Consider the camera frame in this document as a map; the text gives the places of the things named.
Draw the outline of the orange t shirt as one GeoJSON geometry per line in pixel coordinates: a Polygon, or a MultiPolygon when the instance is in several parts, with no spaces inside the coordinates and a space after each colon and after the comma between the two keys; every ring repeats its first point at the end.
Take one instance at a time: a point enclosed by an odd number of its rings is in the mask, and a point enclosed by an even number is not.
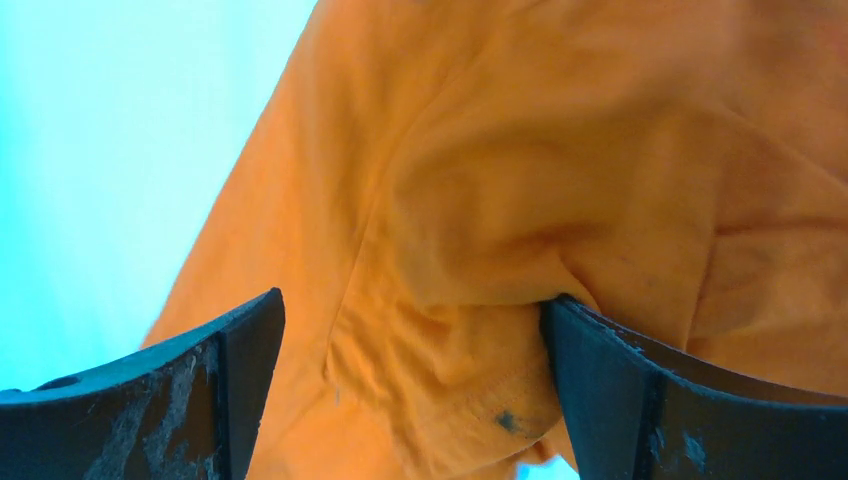
{"type": "Polygon", "coordinates": [[[148,344],[279,288],[253,479],[571,456],[538,305],[847,391],[843,1],[322,1],[148,344]]]}

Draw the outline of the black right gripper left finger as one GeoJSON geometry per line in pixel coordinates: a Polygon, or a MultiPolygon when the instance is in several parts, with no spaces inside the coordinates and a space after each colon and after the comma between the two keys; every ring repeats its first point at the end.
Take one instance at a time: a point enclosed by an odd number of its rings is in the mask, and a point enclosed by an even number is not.
{"type": "Polygon", "coordinates": [[[285,326],[278,289],[118,360],[1,394],[5,479],[243,479],[285,326]]]}

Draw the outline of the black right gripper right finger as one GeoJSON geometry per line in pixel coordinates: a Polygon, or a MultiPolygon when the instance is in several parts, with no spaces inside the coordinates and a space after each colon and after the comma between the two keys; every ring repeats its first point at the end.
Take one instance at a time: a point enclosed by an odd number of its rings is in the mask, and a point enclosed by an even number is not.
{"type": "Polygon", "coordinates": [[[568,296],[540,313],[581,478],[846,478],[845,398],[717,367],[568,296]]]}

